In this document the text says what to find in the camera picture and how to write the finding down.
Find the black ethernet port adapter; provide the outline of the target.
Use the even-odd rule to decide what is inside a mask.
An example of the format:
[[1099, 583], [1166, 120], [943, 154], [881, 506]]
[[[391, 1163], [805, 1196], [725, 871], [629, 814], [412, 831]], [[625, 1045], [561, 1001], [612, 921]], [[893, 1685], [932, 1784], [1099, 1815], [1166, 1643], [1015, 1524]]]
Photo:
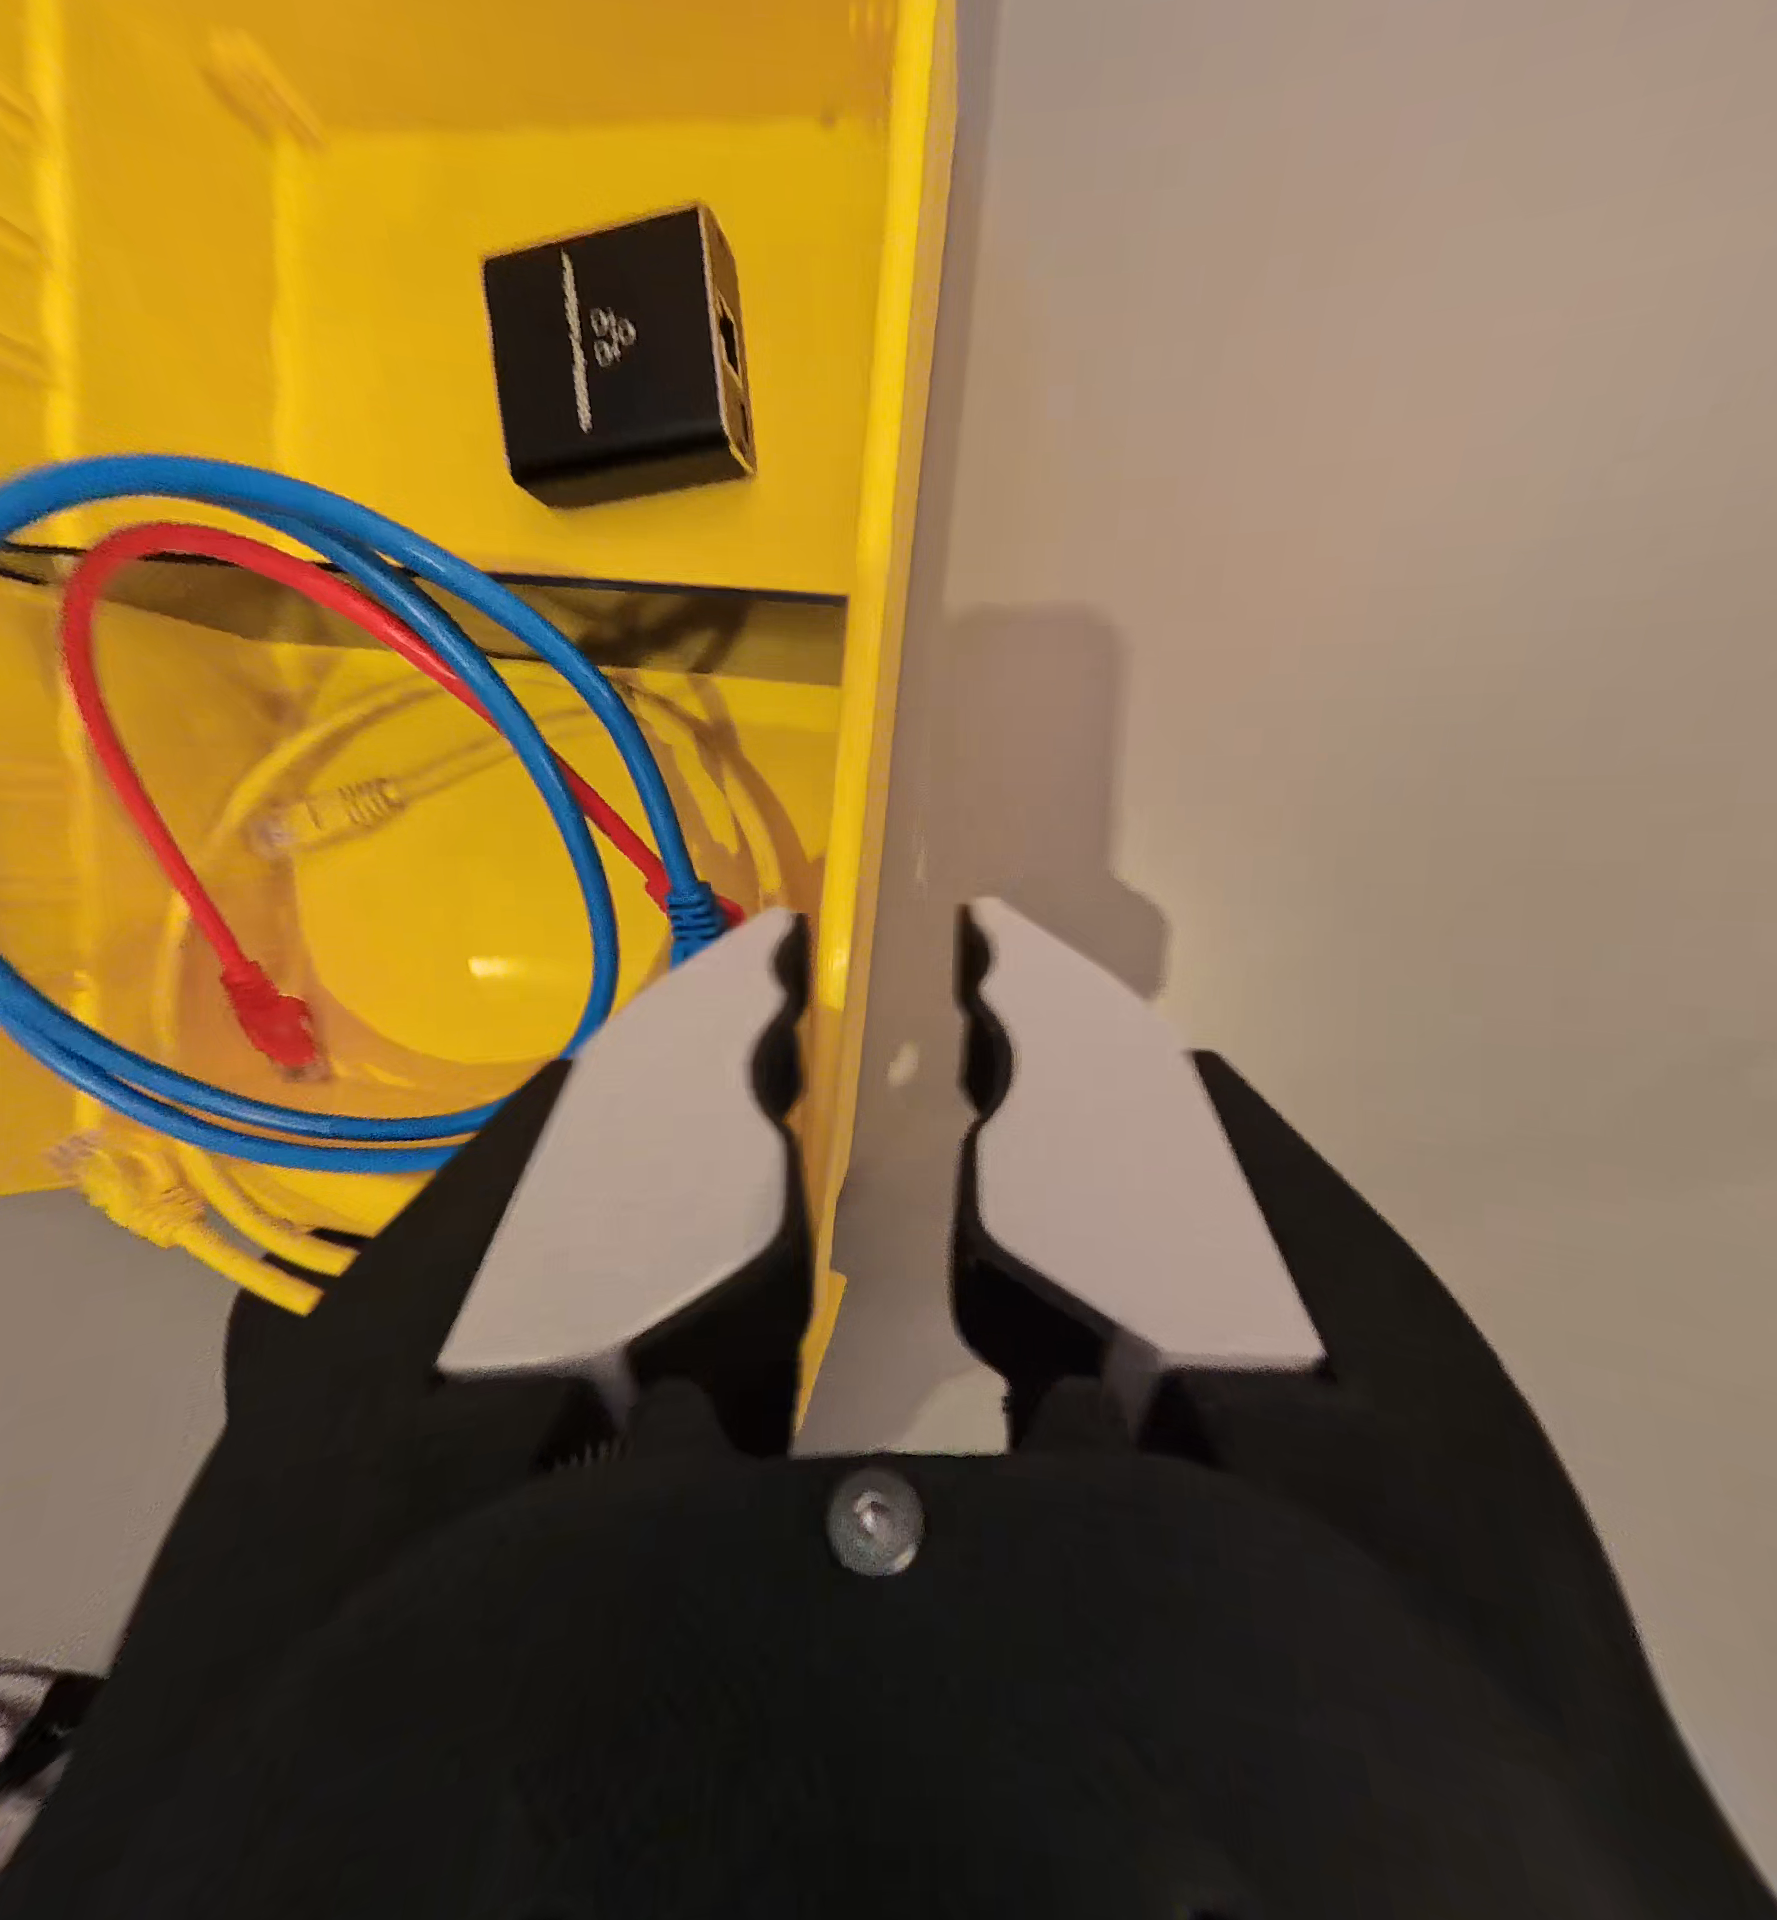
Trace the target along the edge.
[[581, 509], [754, 479], [737, 262], [709, 204], [679, 204], [482, 267], [506, 467]]

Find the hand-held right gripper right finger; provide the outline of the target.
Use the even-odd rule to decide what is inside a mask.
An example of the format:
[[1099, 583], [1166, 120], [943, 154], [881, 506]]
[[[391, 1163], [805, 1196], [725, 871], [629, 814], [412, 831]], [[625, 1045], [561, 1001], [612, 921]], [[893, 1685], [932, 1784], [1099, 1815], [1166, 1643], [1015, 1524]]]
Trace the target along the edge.
[[1013, 905], [962, 917], [967, 1221], [1108, 1372], [1310, 1372], [1322, 1337], [1193, 1056]]

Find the yellow plastic bin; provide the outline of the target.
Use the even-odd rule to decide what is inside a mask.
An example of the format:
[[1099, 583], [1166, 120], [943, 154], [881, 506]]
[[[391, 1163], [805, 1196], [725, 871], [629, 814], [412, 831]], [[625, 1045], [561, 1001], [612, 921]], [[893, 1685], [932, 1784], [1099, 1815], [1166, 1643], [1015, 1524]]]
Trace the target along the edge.
[[[953, 3], [0, 3], [0, 1201], [305, 1310], [726, 917], [841, 1280]], [[709, 204], [754, 479], [555, 509], [484, 259]]]

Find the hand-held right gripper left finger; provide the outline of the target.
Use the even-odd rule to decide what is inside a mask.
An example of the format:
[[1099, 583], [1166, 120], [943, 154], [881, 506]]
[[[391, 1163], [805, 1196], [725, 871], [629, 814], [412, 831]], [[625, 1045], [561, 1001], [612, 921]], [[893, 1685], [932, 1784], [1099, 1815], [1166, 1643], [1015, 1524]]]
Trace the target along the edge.
[[438, 1356], [444, 1376], [644, 1376], [696, 1337], [799, 1370], [812, 1305], [799, 1024], [808, 929], [766, 909], [576, 1054]]

